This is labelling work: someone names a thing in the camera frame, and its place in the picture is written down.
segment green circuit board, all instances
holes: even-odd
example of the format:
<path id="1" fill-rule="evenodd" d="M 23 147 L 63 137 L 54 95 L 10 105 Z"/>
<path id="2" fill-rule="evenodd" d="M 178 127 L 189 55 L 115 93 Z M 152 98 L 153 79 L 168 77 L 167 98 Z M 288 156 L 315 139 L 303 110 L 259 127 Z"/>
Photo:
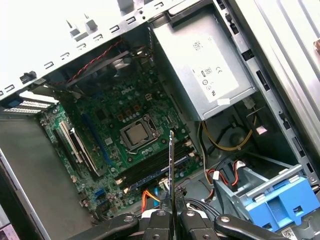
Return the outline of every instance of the green circuit board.
<path id="1" fill-rule="evenodd" d="M 59 92 L 57 98 L 60 104 L 41 114 L 39 120 L 51 142 L 55 144 L 79 194 L 87 197 L 85 207 L 90 211 L 109 201 L 111 207 L 108 215 L 111 216 L 140 201 L 141 189 L 124 193 L 121 185 L 116 184 L 115 177 L 140 161 L 167 149 L 170 130 L 175 131 L 175 142 L 189 136 L 188 129 L 180 120 L 154 68 L 122 79 L 113 84 L 111 89 L 92 97 L 77 99 L 68 92 Z M 156 127 L 157 136 L 153 136 L 154 139 L 147 144 L 134 148 L 135 143 L 141 142 L 139 136 L 147 134 L 139 132 L 140 122 L 146 116 Z M 81 175 L 74 170 L 54 135 L 54 131 L 61 131 L 61 122 L 74 127 L 97 168 L 105 171 L 103 176 L 94 179 L 85 165 L 80 166 Z M 128 143 L 124 142 L 126 137 L 134 149 L 129 149 Z M 109 160 L 106 160 L 103 151 L 107 153 Z M 183 180 L 198 168 L 200 163 L 196 161 L 196 157 L 191 157 L 177 166 L 175 180 Z M 104 190 L 106 195 L 97 199 L 96 192 L 99 190 Z"/>

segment motherboard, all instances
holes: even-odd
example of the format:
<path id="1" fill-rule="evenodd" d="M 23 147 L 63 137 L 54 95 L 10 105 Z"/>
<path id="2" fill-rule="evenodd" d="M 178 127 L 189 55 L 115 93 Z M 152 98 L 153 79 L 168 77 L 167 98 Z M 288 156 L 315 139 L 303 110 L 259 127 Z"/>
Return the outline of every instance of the motherboard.
<path id="1" fill-rule="evenodd" d="M 60 103 L 39 121 L 75 184 L 80 204 L 99 218 L 141 200 L 168 176 L 174 131 L 175 181 L 200 168 L 189 131 L 155 68 L 87 97 L 56 92 Z"/>

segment sticker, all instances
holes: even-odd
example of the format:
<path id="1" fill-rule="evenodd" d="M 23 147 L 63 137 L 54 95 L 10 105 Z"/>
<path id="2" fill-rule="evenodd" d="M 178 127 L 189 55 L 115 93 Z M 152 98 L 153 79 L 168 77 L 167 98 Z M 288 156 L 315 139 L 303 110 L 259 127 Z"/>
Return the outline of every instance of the sticker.
<path id="1" fill-rule="evenodd" d="M 219 174 L 220 174 L 219 171 L 214 171 L 212 176 L 213 180 L 219 180 Z"/>
<path id="2" fill-rule="evenodd" d="M 239 87 L 211 36 L 201 36 L 191 45 L 191 59 L 194 62 L 190 67 L 210 103 Z"/>
<path id="3" fill-rule="evenodd" d="M 286 229 L 283 229 L 281 231 L 282 235 L 287 238 L 287 239 L 291 239 L 291 240 L 298 240 L 294 231 L 292 231 L 291 227 L 287 227 Z"/>
<path id="4" fill-rule="evenodd" d="M 220 98 L 216 101 L 216 103 L 218 104 L 218 106 L 230 105 L 230 98 Z"/>
<path id="5" fill-rule="evenodd" d="M 12 225 L 5 226 L 0 230 L 1 240 L 19 240 L 19 237 Z"/>

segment cpu socket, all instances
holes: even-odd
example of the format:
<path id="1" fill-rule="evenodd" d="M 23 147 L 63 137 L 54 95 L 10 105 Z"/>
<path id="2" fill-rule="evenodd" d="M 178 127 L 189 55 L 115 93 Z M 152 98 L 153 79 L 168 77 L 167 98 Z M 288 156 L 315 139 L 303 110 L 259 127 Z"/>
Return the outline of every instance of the cpu socket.
<path id="1" fill-rule="evenodd" d="M 156 140 L 159 137 L 159 132 L 150 116 L 146 114 L 122 128 L 120 135 L 127 148 L 132 151 Z"/>

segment white connector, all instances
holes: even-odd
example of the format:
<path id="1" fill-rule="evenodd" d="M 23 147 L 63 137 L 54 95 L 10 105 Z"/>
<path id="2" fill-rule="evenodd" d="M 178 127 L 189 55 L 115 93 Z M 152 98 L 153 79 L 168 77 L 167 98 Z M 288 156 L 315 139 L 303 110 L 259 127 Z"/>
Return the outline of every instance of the white connector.
<path id="1" fill-rule="evenodd" d="M 247 96 L 242 101 L 247 109 L 252 109 L 256 105 L 255 101 L 250 96 Z"/>

